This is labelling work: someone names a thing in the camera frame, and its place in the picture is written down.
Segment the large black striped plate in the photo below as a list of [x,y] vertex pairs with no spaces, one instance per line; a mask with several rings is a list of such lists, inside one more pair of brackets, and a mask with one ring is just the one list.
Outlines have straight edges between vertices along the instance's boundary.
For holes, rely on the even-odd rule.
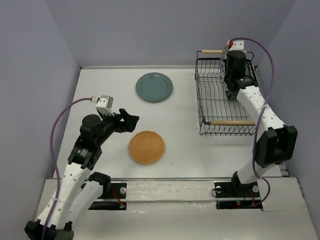
[[246,59],[246,63],[245,63],[245,75],[246,75],[246,76],[252,76],[251,61],[250,61],[249,59]]

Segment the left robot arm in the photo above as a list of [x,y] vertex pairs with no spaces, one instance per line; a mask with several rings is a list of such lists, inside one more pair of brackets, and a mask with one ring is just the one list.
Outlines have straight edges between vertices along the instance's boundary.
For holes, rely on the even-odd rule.
[[110,176],[93,172],[102,155],[101,146],[113,133],[133,132],[139,116],[119,109],[112,115],[90,114],[83,118],[80,135],[67,159],[64,173],[44,210],[24,231],[30,240],[71,240],[73,225],[98,198],[110,194]]

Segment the teal plate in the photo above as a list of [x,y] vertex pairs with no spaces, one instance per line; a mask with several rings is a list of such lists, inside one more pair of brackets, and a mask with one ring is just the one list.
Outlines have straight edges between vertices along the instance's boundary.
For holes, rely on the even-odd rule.
[[137,80],[135,91],[142,100],[159,103],[170,97],[173,91],[173,83],[165,74],[150,72]]

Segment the small black striped plate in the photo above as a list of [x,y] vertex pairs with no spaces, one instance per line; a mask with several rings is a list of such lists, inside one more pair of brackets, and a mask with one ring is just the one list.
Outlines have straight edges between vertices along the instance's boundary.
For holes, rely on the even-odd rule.
[[237,99],[238,91],[227,90],[225,93],[229,101],[235,101]]

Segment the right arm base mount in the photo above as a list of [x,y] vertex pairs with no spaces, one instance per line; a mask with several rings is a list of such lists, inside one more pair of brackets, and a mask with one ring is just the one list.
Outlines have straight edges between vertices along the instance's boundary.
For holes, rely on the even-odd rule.
[[218,210],[263,209],[258,183],[242,184],[237,172],[231,180],[215,182],[211,195]]

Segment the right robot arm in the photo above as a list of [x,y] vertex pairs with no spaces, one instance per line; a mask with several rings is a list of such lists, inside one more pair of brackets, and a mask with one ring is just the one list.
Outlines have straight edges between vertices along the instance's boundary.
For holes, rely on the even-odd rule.
[[230,190],[242,196],[259,177],[277,164],[293,156],[298,131],[286,125],[274,113],[261,94],[255,77],[246,74],[247,58],[241,50],[230,50],[226,54],[224,81],[228,97],[236,99],[255,122],[252,160],[231,179]]

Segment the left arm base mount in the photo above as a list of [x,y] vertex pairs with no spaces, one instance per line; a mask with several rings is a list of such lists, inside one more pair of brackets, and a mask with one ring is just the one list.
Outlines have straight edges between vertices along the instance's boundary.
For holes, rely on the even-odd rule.
[[113,182],[110,190],[103,190],[102,195],[89,207],[91,211],[125,211],[127,209],[127,183]]

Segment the blue floral plate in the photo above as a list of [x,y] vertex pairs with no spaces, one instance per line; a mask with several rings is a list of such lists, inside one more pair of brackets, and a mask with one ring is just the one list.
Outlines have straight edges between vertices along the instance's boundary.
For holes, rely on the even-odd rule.
[[220,56],[220,61],[219,61],[219,79],[221,82],[221,86],[224,89],[225,92],[228,92],[228,86],[225,83],[225,76],[226,76],[226,60],[227,60],[227,53],[229,51],[229,45],[227,44],[223,50],[222,54]]

